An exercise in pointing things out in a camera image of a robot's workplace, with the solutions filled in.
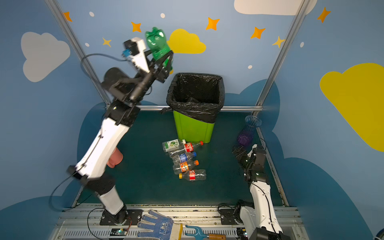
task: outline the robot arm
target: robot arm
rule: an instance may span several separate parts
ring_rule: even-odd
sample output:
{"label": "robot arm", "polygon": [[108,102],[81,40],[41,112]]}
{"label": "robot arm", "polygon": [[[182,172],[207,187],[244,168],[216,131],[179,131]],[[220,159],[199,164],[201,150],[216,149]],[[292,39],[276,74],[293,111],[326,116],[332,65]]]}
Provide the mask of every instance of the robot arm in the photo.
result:
{"label": "robot arm", "polygon": [[163,63],[166,60],[172,62],[173,57],[173,52],[169,51],[160,59],[149,61],[147,56],[151,51],[144,52],[145,42],[137,37],[126,41],[124,46],[126,50],[123,55],[132,62],[138,73],[132,79],[119,68],[111,68],[106,72],[101,85],[115,100],[107,109],[101,128],[84,157],[67,170],[85,187],[97,193],[105,206],[103,216],[108,220],[103,222],[107,225],[124,225],[127,220],[126,207],[116,191],[115,180],[105,173],[107,162],[121,138],[133,125],[140,111],[136,104],[155,80],[164,82],[169,76],[171,64],[164,67]]}
{"label": "robot arm", "polygon": [[240,218],[244,223],[248,239],[289,240],[288,236],[283,235],[273,209],[271,187],[267,183],[267,175],[264,172],[266,152],[255,144],[249,154],[246,154],[244,147],[235,147],[233,153],[244,169],[244,178],[250,184],[254,204],[253,207],[244,205],[240,208]]}

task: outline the green trash can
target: green trash can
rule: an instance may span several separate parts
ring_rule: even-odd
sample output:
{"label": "green trash can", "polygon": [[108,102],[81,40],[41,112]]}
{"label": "green trash can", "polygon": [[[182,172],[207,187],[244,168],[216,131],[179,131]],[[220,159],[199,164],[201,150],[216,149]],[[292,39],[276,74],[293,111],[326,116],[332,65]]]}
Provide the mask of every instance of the green trash can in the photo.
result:
{"label": "green trash can", "polygon": [[223,78],[213,74],[178,73],[168,90],[177,135],[187,142],[210,142],[216,117],[224,105]]}

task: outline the blue dotted glove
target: blue dotted glove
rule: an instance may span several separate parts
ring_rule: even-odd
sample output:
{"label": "blue dotted glove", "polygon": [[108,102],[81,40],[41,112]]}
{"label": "blue dotted glove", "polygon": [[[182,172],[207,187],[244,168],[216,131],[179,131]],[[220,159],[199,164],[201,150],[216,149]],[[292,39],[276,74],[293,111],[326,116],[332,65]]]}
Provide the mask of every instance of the blue dotted glove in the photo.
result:
{"label": "blue dotted glove", "polygon": [[172,218],[150,209],[150,215],[143,215],[137,227],[144,230],[137,233],[139,238],[154,238],[159,240],[180,240],[183,225],[174,223]]}

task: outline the orange bottle label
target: orange bottle label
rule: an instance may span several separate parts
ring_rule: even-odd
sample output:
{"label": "orange bottle label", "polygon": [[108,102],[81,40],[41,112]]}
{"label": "orange bottle label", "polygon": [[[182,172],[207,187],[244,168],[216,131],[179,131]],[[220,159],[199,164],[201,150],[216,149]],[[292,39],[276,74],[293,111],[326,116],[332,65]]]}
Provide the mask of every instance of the orange bottle label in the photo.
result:
{"label": "orange bottle label", "polygon": [[187,172],[189,170],[188,163],[187,162],[180,163],[180,168],[182,172]]}

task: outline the plastic bottle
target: plastic bottle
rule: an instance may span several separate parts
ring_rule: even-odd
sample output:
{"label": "plastic bottle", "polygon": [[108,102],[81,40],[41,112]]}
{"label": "plastic bottle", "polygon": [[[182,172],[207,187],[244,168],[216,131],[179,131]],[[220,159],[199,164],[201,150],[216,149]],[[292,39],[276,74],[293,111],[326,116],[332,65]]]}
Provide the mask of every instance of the plastic bottle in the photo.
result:
{"label": "plastic bottle", "polygon": [[186,152],[172,157],[172,160],[173,164],[179,164],[191,160],[193,157],[196,157],[196,152]]}
{"label": "plastic bottle", "polygon": [[179,178],[184,178],[188,181],[205,180],[207,179],[207,173],[205,172],[205,169],[190,170],[185,173],[180,173]]}
{"label": "plastic bottle", "polygon": [[188,160],[186,162],[182,162],[182,163],[178,163],[178,164],[173,165],[173,171],[175,172],[175,174],[179,174],[182,172],[192,170],[198,164],[199,164],[198,160],[196,160],[196,161]]}
{"label": "plastic bottle", "polygon": [[200,142],[197,142],[197,143],[186,143],[184,145],[181,145],[178,149],[176,150],[171,150],[169,151],[169,156],[170,157],[174,157],[176,155],[180,155],[182,153],[186,153],[186,152],[194,152],[196,148],[198,148],[199,146],[201,145],[204,145],[203,141],[200,141]]}
{"label": "plastic bottle", "polygon": [[163,142],[163,150],[164,152],[169,152],[171,150],[177,150],[180,148],[180,146],[183,146],[185,144],[185,140],[181,139],[175,139],[167,142]]}
{"label": "plastic bottle", "polygon": [[[153,27],[152,31],[145,32],[145,38],[147,40],[147,45],[152,51],[152,56],[155,60],[160,59],[162,56],[167,54],[170,51],[170,48],[167,44],[167,38],[163,29],[158,29]],[[164,61],[164,67],[168,64],[168,59]]]}

